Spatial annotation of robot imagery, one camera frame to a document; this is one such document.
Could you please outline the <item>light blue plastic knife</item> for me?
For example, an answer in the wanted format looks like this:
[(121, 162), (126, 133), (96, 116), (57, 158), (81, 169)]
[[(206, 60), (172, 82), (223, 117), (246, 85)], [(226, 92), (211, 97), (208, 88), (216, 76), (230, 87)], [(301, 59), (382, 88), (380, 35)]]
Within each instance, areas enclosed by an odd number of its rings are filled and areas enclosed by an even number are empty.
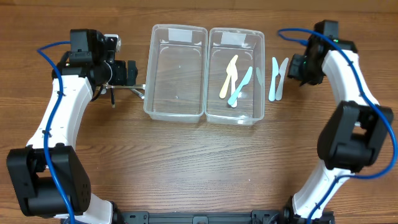
[(268, 96), (269, 101), (275, 100), (275, 93), (276, 93), (275, 80), (276, 80), (276, 77), (278, 76), (278, 74), (279, 74), (279, 66), (277, 63), (277, 59), (275, 57), (272, 57), (272, 76), (271, 76), (271, 84), (270, 84), (269, 96)]

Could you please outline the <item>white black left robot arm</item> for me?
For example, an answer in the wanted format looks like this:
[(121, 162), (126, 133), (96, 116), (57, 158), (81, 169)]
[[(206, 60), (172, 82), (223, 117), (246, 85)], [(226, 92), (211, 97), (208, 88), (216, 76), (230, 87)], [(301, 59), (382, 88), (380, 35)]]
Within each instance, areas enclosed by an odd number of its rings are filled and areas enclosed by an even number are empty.
[(136, 82), (133, 61), (116, 60), (121, 38), (94, 29), (73, 29), (70, 50), (52, 62), (52, 94), (25, 147), (12, 149), (7, 169), (22, 213), (64, 223), (124, 223), (114, 202), (91, 191), (75, 148), (86, 107), (104, 88)]

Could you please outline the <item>pale green plastic knife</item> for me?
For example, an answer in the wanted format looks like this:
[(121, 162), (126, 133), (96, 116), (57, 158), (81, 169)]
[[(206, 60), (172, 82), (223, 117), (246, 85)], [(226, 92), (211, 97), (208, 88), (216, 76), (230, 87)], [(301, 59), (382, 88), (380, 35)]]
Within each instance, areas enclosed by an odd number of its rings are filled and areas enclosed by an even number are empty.
[(251, 77), (252, 77), (252, 71), (253, 71), (253, 68), (249, 67), (247, 72), (246, 72), (246, 74), (245, 74), (245, 76), (243, 77), (241, 83), (238, 85), (238, 87), (235, 89), (233, 94), (228, 99), (228, 104), (231, 107), (233, 107), (233, 108), (235, 107), (234, 104), (235, 104), (235, 102), (237, 102), (238, 96), (239, 96), (242, 88), (250, 82)]

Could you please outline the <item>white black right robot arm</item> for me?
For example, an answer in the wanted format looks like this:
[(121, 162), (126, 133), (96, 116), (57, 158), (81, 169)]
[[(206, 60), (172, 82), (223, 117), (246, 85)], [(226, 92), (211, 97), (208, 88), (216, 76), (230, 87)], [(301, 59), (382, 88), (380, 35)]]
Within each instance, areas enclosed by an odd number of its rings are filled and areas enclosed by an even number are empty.
[(318, 137), (316, 168), (284, 206), (280, 223), (334, 223), (324, 208), (349, 179), (370, 180), (386, 175), (397, 162), (394, 114), (373, 97), (359, 67), (354, 42), (338, 37), (338, 22), (314, 25), (302, 55), (295, 54), (287, 76), (301, 85), (327, 78), (336, 110)]

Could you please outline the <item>grey white plastic knife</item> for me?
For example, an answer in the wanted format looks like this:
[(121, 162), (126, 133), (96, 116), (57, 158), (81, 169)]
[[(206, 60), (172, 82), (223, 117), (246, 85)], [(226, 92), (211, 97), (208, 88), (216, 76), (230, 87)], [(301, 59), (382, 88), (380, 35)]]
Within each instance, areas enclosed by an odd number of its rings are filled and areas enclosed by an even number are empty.
[(277, 90), (276, 90), (276, 93), (275, 93), (275, 99), (277, 101), (282, 99), (283, 87), (284, 87), (284, 79), (285, 79), (285, 73), (286, 73), (288, 62), (289, 62), (289, 59), (285, 58), (284, 61), (281, 63), (280, 67), (279, 67), (280, 79), (279, 79), (279, 84), (277, 86)]

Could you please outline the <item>yellow plastic knife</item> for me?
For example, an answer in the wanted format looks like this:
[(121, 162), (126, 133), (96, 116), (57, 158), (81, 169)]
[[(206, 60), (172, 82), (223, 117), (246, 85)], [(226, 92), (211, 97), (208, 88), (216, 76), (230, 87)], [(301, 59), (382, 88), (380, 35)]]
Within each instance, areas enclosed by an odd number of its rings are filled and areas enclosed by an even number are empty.
[(238, 59), (238, 55), (235, 55), (229, 62), (227, 68), (226, 68), (226, 73), (227, 73), (227, 77), (223, 83), (223, 86), (221, 87), (220, 93), (219, 93), (219, 97), (221, 99), (226, 98), (227, 95), (227, 91), (228, 91), (228, 87), (229, 85), (231, 85), (231, 69), (233, 67), (236, 67), (236, 61)]

